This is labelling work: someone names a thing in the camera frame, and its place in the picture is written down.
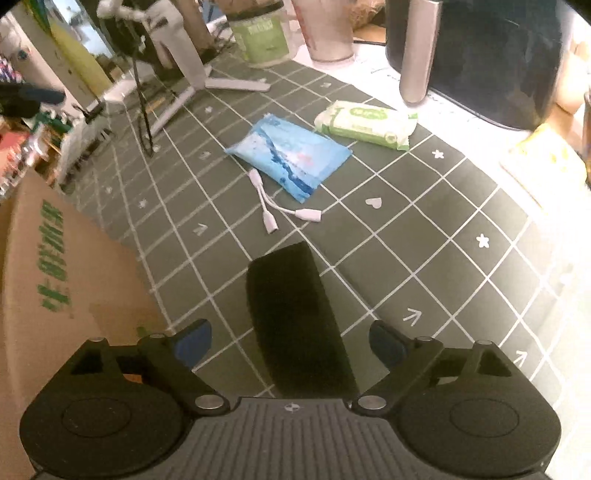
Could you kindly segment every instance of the white earphone splitter cable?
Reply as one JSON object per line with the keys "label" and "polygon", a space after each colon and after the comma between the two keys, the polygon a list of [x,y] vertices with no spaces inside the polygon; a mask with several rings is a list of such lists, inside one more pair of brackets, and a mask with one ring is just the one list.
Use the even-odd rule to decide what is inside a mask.
{"label": "white earphone splitter cable", "polygon": [[262,185],[262,178],[259,174],[258,170],[253,168],[248,172],[248,177],[251,179],[251,183],[256,189],[258,193],[259,199],[261,200],[262,205],[262,218],[263,223],[265,223],[265,228],[267,229],[267,233],[273,233],[275,230],[278,229],[277,221],[273,217],[273,214],[267,209],[268,204],[270,207],[279,210],[280,212],[287,213],[289,215],[294,215],[299,219],[305,220],[307,222],[320,222],[320,218],[322,216],[321,210],[314,210],[310,208],[302,208],[299,210],[288,210],[286,208],[280,207],[277,205],[272,198],[270,198],[265,189]]}

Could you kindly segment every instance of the green jar label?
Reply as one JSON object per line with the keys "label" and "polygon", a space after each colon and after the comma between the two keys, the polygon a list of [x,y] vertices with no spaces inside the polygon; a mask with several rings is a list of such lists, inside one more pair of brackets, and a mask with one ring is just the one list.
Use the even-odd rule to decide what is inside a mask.
{"label": "green jar label", "polygon": [[279,15],[242,20],[230,26],[247,62],[279,60],[290,52]]}

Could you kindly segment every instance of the black foam pad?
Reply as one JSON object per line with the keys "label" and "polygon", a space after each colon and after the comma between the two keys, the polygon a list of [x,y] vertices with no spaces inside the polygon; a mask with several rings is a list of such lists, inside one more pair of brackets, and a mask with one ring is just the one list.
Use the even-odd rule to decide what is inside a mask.
{"label": "black foam pad", "polygon": [[253,261],[246,290],[256,339],[283,396],[358,394],[339,327],[305,242]]}

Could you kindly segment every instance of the white heart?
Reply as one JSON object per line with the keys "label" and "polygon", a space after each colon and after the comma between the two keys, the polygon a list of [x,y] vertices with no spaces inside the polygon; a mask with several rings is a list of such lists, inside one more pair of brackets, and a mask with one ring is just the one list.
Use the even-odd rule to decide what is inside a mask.
{"label": "white heart", "polygon": [[367,199],[367,200],[365,200],[365,203],[367,203],[368,205],[371,205],[372,207],[374,207],[377,210],[378,208],[380,208],[382,206],[382,197],[378,197],[375,199]]}

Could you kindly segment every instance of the white star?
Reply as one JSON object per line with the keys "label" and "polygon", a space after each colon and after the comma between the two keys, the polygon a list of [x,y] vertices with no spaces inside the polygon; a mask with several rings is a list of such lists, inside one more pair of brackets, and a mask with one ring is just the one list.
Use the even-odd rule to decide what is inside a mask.
{"label": "white star", "polygon": [[481,233],[480,236],[476,237],[478,241],[478,248],[488,248],[488,237],[484,236],[484,233]]}

